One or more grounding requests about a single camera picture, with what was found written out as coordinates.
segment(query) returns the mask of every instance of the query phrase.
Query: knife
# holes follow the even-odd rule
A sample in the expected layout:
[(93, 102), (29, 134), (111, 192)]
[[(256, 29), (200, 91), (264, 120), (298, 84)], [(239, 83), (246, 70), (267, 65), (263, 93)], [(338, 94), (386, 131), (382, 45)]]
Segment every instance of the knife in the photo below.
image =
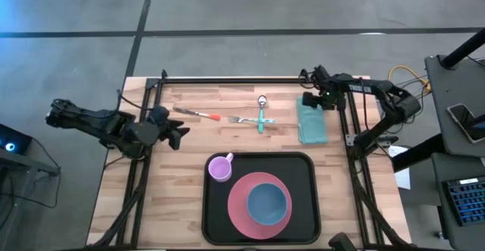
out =
[(187, 115), (198, 115), (198, 116), (202, 116), (204, 118), (211, 118), (211, 119), (214, 119), (216, 121), (219, 121), (221, 119), (220, 115), (208, 115), (208, 114), (204, 114), (204, 113), (201, 113), (201, 112), (198, 112), (198, 111), (190, 111), (190, 110), (187, 110), (187, 109), (184, 109), (184, 108), (174, 107), (174, 111), (177, 111), (177, 112), (182, 113), (182, 114), (187, 114)]

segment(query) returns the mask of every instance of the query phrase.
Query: teal cloth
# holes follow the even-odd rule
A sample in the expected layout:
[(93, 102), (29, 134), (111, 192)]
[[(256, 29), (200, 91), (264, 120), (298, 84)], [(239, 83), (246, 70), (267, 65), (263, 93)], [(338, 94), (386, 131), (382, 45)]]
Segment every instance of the teal cloth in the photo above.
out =
[(302, 97), (296, 99), (299, 139), (303, 144), (328, 143), (325, 113), (321, 106), (312, 108), (302, 105)]

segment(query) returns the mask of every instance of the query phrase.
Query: blue bowl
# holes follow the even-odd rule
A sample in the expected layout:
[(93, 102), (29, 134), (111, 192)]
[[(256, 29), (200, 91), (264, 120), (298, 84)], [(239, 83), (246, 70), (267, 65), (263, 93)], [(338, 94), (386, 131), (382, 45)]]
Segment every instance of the blue bowl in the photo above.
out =
[(259, 224), (279, 223), (286, 215), (287, 209), (285, 193), (273, 184), (259, 184), (248, 195), (249, 215)]

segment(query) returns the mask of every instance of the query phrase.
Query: pink plate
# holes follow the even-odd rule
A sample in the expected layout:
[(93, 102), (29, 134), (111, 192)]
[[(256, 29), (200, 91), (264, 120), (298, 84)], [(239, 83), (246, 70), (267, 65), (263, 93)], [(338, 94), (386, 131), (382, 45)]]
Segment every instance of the pink plate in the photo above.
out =
[[(288, 211), (283, 219), (275, 225), (263, 225), (254, 221), (248, 213), (247, 199), (251, 190), (259, 184), (277, 185), (285, 193)], [(230, 190), (227, 200), (229, 218), (239, 232), (256, 240), (265, 240), (278, 235), (288, 224), (291, 217), (291, 196), (285, 184), (274, 175), (265, 172), (253, 172), (239, 179)]]

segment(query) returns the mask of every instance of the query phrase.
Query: black metal frame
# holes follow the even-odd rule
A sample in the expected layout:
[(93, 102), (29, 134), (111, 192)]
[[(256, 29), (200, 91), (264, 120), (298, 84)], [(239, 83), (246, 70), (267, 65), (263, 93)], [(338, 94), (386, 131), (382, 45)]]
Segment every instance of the black metal frame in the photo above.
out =
[[(146, 80), (142, 107), (147, 108), (149, 104), (150, 92), (154, 87), (156, 87), (154, 104), (160, 104), (161, 90), (164, 84), (194, 84), (194, 83), (197, 83), (197, 84), (200, 84), (200, 83), (207, 83), (207, 84), (210, 84), (210, 83), (221, 83), (221, 84), (223, 83), (245, 83), (245, 84), (294, 83), (294, 84), (297, 84), (300, 82), (301, 80), (298, 77), (169, 78), (167, 77), (166, 73), (163, 71), (161, 79), (149, 78)], [(360, 123), (358, 122), (357, 109), (355, 107), (353, 94), (347, 93), (347, 97), (349, 99), (350, 112), (352, 116), (352, 123), (355, 129), (355, 133), (360, 133), (360, 130), (361, 130)], [(345, 111), (341, 111), (339, 115), (340, 115), (340, 123), (342, 127), (342, 134), (343, 136), (345, 136), (346, 134), (349, 134), (349, 124), (347, 121), (346, 113)], [(140, 112), (140, 118), (139, 118), (140, 121), (142, 121), (145, 118), (145, 116), (146, 116), (146, 111), (142, 110)], [(146, 184), (148, 182), (151, 154), (152, 154), (152, 151), (151, 150), (148, 151), (146, 157), (142, 160), (143, 167), (142, 167), (142, 174), (139, 179), (139, 186), (146, 187)], [(355, 209), (357, 212), (357, 219), (358, 219), (358, 225), (359, 225), (359, 230), (361, 235), (362, 246), (364, 248), (368, 248), (369, 246), (373, 246), (373, 244), (370, 242), (370, 239), (369, 239), (368, 228), (365, 221), (364, 207), (362, 205), (363, 202), (361, 197), (358, 195), (358, 188), (359, 187), (362, 188), (362, 186), (360, 185), (360, 182), (358, 181), (358, 179), (356, 180), (357, 170), (355, 168), (355, 162), (349, 157), (348, 154), (347, 154), (347, 160), (349, 164), (349, 172), (351, 174), (352, 189), (354, 190)], [(129, 202), (130, 202), (130, 198), (133, 197), (134, 195), (133, 186), (135, 184), (135, 175), (136, 175), (136, 169), (138, 164), (139, 164), (138, 161), (132, 161), (130, 164), (130, 172), (128, 174), (128, 182), (127, 182), (127, 187), (125, 189), (125, 199), (124, 199), (124, 209), (127, 206), (131, 206), (128, 208), (128, 212), (133, 207), (133, 204), (130, 205)], [(371, 201), (375, 206), (374, 188), (371, 183), (372, 182), (371, 175), (370, 175), (370, 171), (366, 160), (363, 159), (361, 161), (361, 164), (363, 168), (362, 175), (364, 177), (365, 189), (367, 194), (369, 195), (368, 201)], [(143, 191), (139, 194), (136, 200), (136, 213), (135, 213), (135, 218), (133, 220), (133, 231), (132, 231), (129, 244), (124, 243), (124, 235), (126, 232), (126, 219), (124, 219), (122, 222), (122, 225), (117, 230), (117, 239), (114, 246), (108, 246), (109, 242), (105, 242), (105, 244), (102, 246), (87, 246), (86, 248), (89, 250), (111, 250), (111, 249), (118, 249), (118, 248), (136, 249), (138, 244), (138, 238), (139, 238), (139, 229), (141, 226), (144, 199), (145, 199), (145, 189), (143, 189)], [(377, 219), (374, 216), (371, 216), (371, 217), (372, 217), (372, 222), (374, 227), (374, 233), (376, 235), (377, 245), (382, 246), (383, 245), (382, 230), (379, 224), (377, 223)]]

